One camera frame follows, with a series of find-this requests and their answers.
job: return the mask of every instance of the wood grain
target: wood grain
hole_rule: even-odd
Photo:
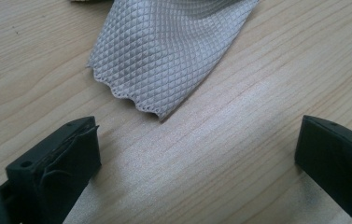
[[[103,167],[66,223],[352,223],[293,160],[304,114],[352,129],[352,1],[261,0],[163,123],[85,67],[111,4],[0,0],[0,183],[94,115]]]

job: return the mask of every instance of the white fabric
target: white fabric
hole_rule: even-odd
[[[258,0],[115,0],[88,66],[165,118],[214,68]]]

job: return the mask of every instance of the fabric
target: fabric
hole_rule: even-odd
[[[115,0],[88,66],[117,98],[165,118],[199,85],[258,0]]]

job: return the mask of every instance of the light wood surface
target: light wood surface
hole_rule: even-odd
[[[93,115],[103,167],[66,223],[352,223],[293,159],[304,114],[352,130],[352,0],[261,0],[163,123],[85,67],[111,4],[0,0],[0,183]]]

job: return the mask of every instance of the black plastic clip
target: black plastic clip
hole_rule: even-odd
[[[304,116],[295,161],[352,216],[352,131]]]
[[[0,223],[62,223],[101,166],[94,117],[68,122],[7,167]]]

